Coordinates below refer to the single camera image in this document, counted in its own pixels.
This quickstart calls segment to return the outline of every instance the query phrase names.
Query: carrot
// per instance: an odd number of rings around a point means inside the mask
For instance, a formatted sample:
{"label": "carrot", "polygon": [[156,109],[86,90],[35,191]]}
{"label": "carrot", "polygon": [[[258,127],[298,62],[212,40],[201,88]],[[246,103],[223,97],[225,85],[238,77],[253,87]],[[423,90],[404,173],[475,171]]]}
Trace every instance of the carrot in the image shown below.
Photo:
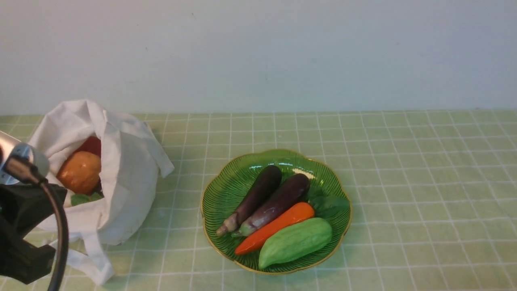
{"label": "carrot", "polygon": [[314,209],[306,202],[298,202],[278,218],[252,233],[235,249],[236,255],[245,255],[256,251],[264,245],[266,240],[284,227],[314,217]]}

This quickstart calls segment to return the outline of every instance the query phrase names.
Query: eggplant stem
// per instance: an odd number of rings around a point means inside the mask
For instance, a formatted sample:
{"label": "eggplant stem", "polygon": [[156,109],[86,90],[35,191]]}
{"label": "eggplant stem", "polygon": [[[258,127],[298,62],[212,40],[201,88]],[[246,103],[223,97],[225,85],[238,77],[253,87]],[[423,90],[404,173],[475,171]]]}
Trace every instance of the eggplant stem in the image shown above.
{"label": "eggplant stem", "polygon": [[216,235],[218,237],[222,237],[228,232],[235,231],[238,227],[237,212],[234,212],[232,215],[228,216],[228,218],[224,220],[223,225],[216,230]]}
{"label": "eggplant stem", "polygon": [[249,225],[249,224],[242,224],[239,228],[239,236],[241,237],[248,237],[250,236],[252,233],[254,233],[256,231],[256,228],[253,227],[252,225]]}

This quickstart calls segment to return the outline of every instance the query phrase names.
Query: cloth bag handle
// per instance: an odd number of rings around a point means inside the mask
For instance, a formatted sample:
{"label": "cloth bag handle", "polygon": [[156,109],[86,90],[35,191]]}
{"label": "cloth bag handle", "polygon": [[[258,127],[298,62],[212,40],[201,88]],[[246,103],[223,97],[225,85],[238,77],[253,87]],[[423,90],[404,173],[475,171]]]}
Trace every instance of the cloth bag handle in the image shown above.
{"label": "cloth bag handle", "polygon": [[[79,238],[84,241],[88,255],[76,250],[68,250],[67,265],[84,272],[95,284],[103,285],[115,274],[115,271],[106,253],[102,249],[97,230],[92,229],[91,231],[71,234],[70,241],[76,241]],[[53,248],[57,248],[57,242],[58,240],[55,240],[49,245]]]}

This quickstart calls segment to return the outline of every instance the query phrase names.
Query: green leaf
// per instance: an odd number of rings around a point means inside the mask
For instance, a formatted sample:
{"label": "green leaf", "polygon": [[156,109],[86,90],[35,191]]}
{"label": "green leaf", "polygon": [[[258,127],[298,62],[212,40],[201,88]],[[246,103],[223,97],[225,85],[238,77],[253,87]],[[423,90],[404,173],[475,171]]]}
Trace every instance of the green leaf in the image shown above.
{"label": "green leaf", "polygon": [[314,208],[316,216],[323,219],[328,219],[350,207],[350,201],[346,198],[324,196],[322,192],[309,197],[308,203]]}
{"label": "green leaf", "polygon": [[101,200],[102,198],[103,197],[99,193],[95,192],[90,196],[90,201],[97,201]]}
{"label": "green leaf", "polygon": [[70,202],[72,202],[72,206],[77,206],[79,204],[90,202],[90,197],[84,194],[74,194],[70,197]]}
{"label": "green leaf", "polygon": [[102,198],[103,197],[97,192],[93,193],[91,196],[84,194],[74,194],[72,197],[70,197],[70,202],[72,202],[72,206],[77,206],[80,204],[101,200]]}
{"label": "green leaf", "polygon": [[301,200],[309,202],[310,200],[320,196],[325,196],[322,188],[319,185],[311,185],[309,191],[302,197]]}

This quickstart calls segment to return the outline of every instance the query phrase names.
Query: purple eggplant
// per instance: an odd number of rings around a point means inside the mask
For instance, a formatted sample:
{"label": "purple eggplant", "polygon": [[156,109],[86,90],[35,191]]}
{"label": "purple eggplant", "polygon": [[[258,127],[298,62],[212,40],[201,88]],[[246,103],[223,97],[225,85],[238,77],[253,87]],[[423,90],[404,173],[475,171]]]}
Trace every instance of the purple eggplant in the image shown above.
{"label": "purple eggplant", "polygon": [[240,224],[248,219],[253,212],[278,188],[282,181],[282,171],[274,165],[265,167],[248,193],[234,212],[224,220],[223,225],[216,231],[217,236],[222,237],[228,232],[236,231]]}
{"label": "purple eggplant", "polygon": [[252,216],[241,224],[239,231],[234,232],[232,237],[247,237],[270,223],[299,202],[300,198],[309,191],[310,185],[309,179],[304,174],[299,173],[289,177]]}

